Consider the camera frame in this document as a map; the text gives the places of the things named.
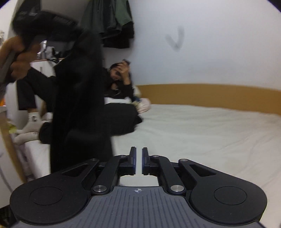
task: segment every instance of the logo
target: logo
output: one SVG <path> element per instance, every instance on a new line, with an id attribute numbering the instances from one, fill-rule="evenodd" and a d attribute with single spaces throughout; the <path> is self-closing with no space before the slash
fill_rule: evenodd
<path id="1" fill-rule="evenodd" d="M 136 188 L 134 191 L 135 191 L 136 193 L 140 193 L 142 190 L 141 190 L 140 188 Z"/>
<path id="2" fill-rule="evenodd" d="M 36 116 L 32 116 L 32 121 L 36 122 L 37 121 L 37 117 Z"/>

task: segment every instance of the black coat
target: black coat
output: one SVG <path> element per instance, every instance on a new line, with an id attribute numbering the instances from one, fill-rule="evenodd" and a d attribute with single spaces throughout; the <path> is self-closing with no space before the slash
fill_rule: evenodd
<path id="1" fill-rule="evenodd" d="M 53 116 L 51 171 L 90 158 L 109 160 L 109 129 L 104 120 L 104 77 L 100 40 L 83 32 L 71 53 L 55 66 L 58 93 Z"/>

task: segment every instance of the white bed sheet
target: white bed sheet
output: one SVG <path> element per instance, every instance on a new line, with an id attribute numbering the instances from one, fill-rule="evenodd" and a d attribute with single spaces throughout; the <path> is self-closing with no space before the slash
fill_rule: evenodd
<path id="1" fill-rule="evenodd" d="M 142 114 L 136 131 L 112 138 L 114 154 L 137 147 L 137 175 L 121 179 L 128 186 L 156 185 L 141 175 L 141 149 L 177 162 L 188 158 L 251 181 L 266 193 L 268 205 L 261 222 L 268 228 L 281 223 L 281 117 L 273 114 L 181 105 L 152 105 Z M 26 143 L 36 177 L 49 173 L 49 148 Z"/>

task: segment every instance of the white sock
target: white sock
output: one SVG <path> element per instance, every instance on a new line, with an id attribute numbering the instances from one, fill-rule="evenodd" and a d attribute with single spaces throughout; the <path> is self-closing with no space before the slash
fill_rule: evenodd
<path id="1" fill-rule="evenodd" d="M 14 143 L 17 145 L 22 145 L 25 142 L 33 141 L 33 140 L 38 140 L 39 139 L 39 132 L 28 132 L 24 134 L 19 134 L 17 137 L 14 139 Z"/>
<path id="2" fill-rule="evenodd" d="M 17 130 L 17 134 L 39 131 L 42 124 L 39 112 L 31 112 L 28 114 L 28 122 L 22 130 Z"/>

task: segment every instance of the black pants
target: black pants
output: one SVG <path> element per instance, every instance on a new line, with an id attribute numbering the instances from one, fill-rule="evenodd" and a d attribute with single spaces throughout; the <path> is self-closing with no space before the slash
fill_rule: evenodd
<path id="1" fill-rule="evenodd" d="M 34 68 L 27 76 L 17 81 L 19 110 L 37 108 L 35 95 L 46 102 L 47 111 L 53 112 L 57 92 L 56 77 L 46 77 Z"/>

